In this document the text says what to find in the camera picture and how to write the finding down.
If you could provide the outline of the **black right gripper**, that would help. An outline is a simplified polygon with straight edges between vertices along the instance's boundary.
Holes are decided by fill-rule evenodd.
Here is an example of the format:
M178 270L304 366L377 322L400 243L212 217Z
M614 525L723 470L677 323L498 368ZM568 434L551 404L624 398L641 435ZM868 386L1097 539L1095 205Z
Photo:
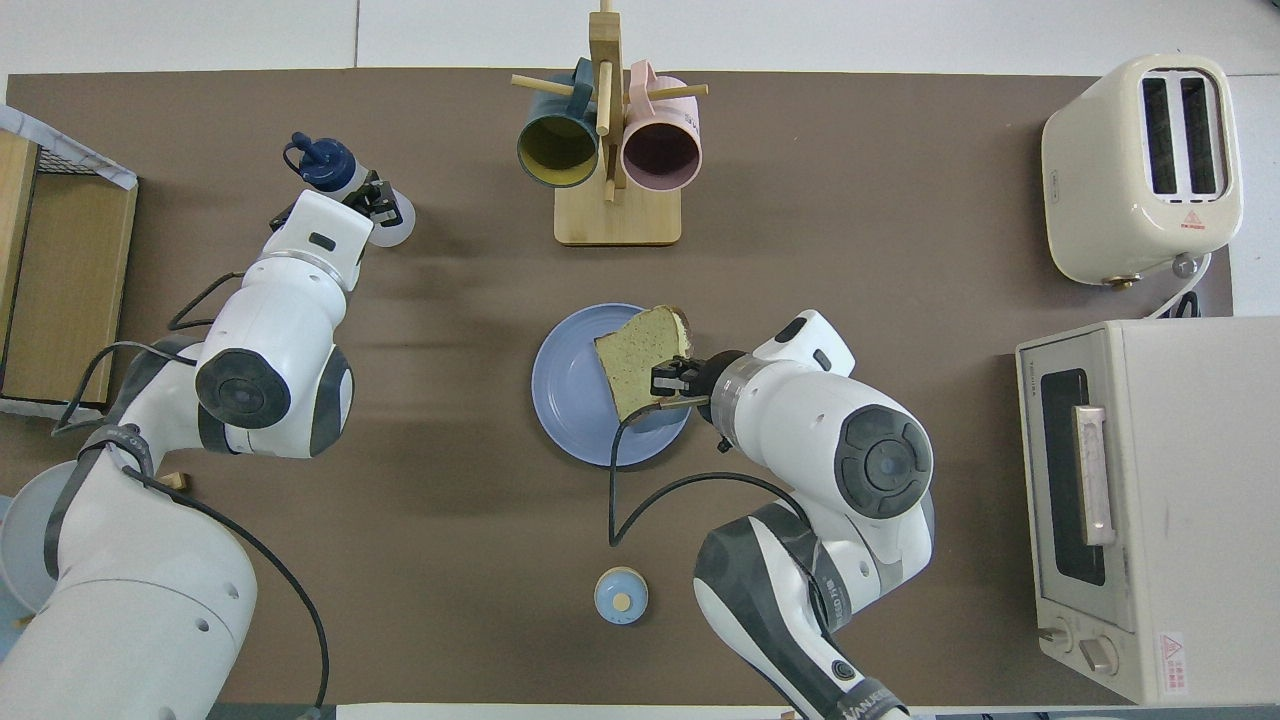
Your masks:
M655 397L700 397L705 421L732 421L736 402L745 387L746 352L722 351L705 363L695 357L672 357L650 369L650 392Z

